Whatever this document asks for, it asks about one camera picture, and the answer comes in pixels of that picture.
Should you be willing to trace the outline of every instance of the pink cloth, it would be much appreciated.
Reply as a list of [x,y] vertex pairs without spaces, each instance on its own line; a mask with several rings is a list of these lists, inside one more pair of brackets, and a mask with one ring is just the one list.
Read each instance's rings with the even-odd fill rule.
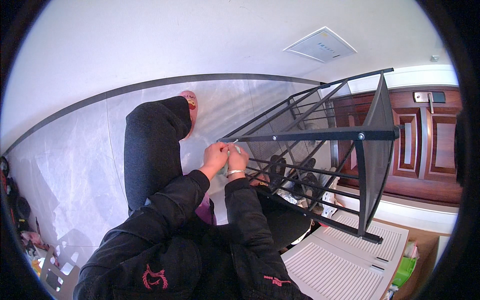
[[[202,200],[202,203],[195,209],[197,216],[207,224],[212,225],[212,216],[210,214],[210,197],[208,193],[205,193],[205,197]],[[216,217],[213,215],[213,225],[216,225]]]

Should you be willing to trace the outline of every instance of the pink slipper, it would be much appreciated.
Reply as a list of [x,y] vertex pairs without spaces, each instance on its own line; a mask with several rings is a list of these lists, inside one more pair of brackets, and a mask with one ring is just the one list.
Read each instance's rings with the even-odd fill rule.
[[188,108],[190,109],[190,119],[192,120],[192,128],[190,132],[187,134],[185,138],[182,139],[186,140],[190,137],[193,132],[193,128],[195,127],[195,122],[197,121],[197,114],[198,114],[198,101],[197,96],[192,91],[183,91],[180,93],[180,96],[184,97],[188,101]]

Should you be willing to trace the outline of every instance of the white louvered door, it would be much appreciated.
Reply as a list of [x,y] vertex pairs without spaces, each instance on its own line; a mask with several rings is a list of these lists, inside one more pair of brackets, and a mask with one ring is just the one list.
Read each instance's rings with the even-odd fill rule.
[[[334,220],[356,227],[358,218],[337,212]],[[332,228],[320,228],[282,255],[288,274],[303,293],[322,300],[380,299],[390,284],[408,230],[372,222],[380,245]]]

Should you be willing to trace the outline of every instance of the bangle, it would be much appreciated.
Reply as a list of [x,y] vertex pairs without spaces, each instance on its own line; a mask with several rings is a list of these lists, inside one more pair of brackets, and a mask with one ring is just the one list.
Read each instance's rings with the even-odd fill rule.
[[232,171],[228,171],[226,176],[228,177],[229,175],[232,175],[233,173],[239,173],[239,172],[245,173],[245,170],[232,170]]

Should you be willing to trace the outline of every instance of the cabinet door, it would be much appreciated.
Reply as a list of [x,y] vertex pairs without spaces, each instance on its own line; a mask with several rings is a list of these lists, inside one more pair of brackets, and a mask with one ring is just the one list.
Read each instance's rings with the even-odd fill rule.
[[[429,103],[417,103],[413,92],[390,91],[394,122],[403,125],[400,138],[395,141],[390,173],[384,194],[435,204],[458,205],[461,187],[456,183],[454,137],[456,114],[461,110],[457,90],[431,89],[444,92],[445,103],[434,103],[433,113]],[[354,103],[367,102],[373,94],[354,96]],[[357,113],[369,106],[357,106]],[[341,151],[348,145],[339,147]],[[353,154],[345,164],[344,172],[356,174],[356,157]],[[340,185],[358,187],[356,180],[341,179]]]

